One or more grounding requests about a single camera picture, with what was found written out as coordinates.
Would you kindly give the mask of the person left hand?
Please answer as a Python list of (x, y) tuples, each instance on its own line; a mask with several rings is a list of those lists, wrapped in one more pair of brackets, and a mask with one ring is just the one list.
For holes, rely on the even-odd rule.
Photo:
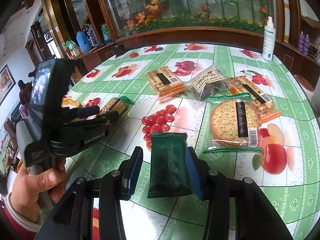
[(40, 219), (39, 194), (48, 192), (50, 199), (57, 203), (66, 191), (66, 159), (58, 157), (56, 168), (32, 175), (24, 165), (18, 171), (9, 200), (12, 208), (29, 222)]

